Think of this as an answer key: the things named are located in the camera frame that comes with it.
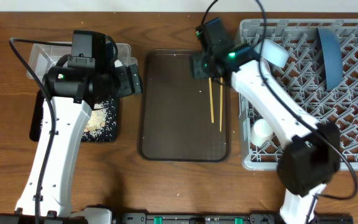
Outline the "wooden chopstick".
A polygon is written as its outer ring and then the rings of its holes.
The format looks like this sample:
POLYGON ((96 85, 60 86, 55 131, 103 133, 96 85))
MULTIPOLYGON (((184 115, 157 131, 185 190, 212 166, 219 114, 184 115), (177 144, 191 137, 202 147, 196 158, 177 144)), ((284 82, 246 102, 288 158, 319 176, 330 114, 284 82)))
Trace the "wooden chopstick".
POLYGON ((220 78, 220 92, 219 92, 219 131, 223 130, 223 78, 220 78))
POLYGON ((210 113, 211 113, 211 123, 214 123, 214 105, 213 105, 213 87, 212 87, 212 79, 208 79, 209 85, 209 104, 210 104, 210 113))

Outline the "light blue bowl with food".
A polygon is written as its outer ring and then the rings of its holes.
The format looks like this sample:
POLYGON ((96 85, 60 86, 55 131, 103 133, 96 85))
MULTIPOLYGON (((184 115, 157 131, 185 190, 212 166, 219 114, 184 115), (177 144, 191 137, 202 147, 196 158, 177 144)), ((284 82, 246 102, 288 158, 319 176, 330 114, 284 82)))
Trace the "light blue bowl with food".
POLYGON ((272 40, 265 39, 254 47, 254 50, 266 61, 280 68, 285 67, 289 53, 272 40))

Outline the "blue plate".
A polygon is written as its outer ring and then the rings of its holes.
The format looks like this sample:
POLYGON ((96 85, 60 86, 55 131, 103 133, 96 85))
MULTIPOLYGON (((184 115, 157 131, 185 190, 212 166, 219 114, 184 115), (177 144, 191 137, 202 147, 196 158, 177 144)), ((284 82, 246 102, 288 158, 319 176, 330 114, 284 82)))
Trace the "blue plate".
POLYGON ((341 45, 336 33, 330 28, 318 27, 317 35, 323 53, 326 90, 331 91, 343 78, 341 45))

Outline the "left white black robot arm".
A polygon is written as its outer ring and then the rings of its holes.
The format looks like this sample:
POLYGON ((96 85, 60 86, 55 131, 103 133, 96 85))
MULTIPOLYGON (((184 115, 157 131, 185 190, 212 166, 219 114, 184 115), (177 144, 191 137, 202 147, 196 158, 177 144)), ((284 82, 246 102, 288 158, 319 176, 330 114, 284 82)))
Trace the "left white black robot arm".
POLYGON ((111 68, 52 67, 43 77, 51 94, 27 185, 13 214, 0 223, 113 223, 113 211, 88 207, 73 212, 71 190, 81 138, 93 106, 108 98, 139 94, 136 64, 111 68))

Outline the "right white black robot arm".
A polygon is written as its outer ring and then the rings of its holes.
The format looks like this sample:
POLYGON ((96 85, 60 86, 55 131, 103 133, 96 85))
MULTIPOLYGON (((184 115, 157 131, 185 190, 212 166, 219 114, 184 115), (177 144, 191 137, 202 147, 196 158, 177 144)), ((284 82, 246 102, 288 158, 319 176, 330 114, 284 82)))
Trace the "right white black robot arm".
POLYGON ((285 186, 280 208, 285 223, 311 223, 319 198, 340 169, 340 132, 334 123, 323 124, 301 108, 275 81, 269 65, 283 67, 288 52, 270 40, 255 47, 203 43, 191 59, 195 79, 211 78, 243 95, 272 128, 284 148, 277 173, 285 186))

